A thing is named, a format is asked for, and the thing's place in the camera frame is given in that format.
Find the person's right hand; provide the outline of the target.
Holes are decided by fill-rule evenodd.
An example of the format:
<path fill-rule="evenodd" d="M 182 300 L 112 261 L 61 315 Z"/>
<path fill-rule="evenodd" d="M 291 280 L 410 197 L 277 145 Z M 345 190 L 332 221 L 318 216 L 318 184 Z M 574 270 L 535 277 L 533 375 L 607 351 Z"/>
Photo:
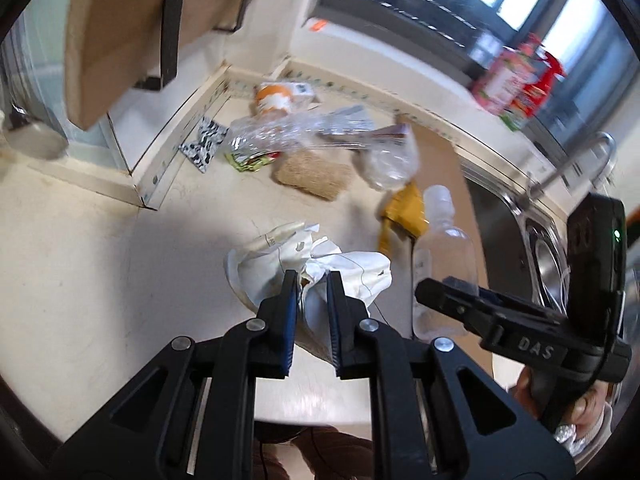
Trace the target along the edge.
<path fill-rule="evenodd" d="M 532 397 L 530 380 L 532 371 L 529 367 L 524 367 L 518 376 L 518 381 L 510 389 L 510 393 L 515 400 L 521 403 L 525 411 L 537 418 L 539 415 L 538 402 Z M 583 439 L 593 433 L 594 428 L 599 425 L 604 412 L 606 396 L 608 395 L 608 384 L 606 382 L 595 382 L 586 393 L 576 400 L 565 412 L 563 422 L 576 427 L 576 437 Z"/>

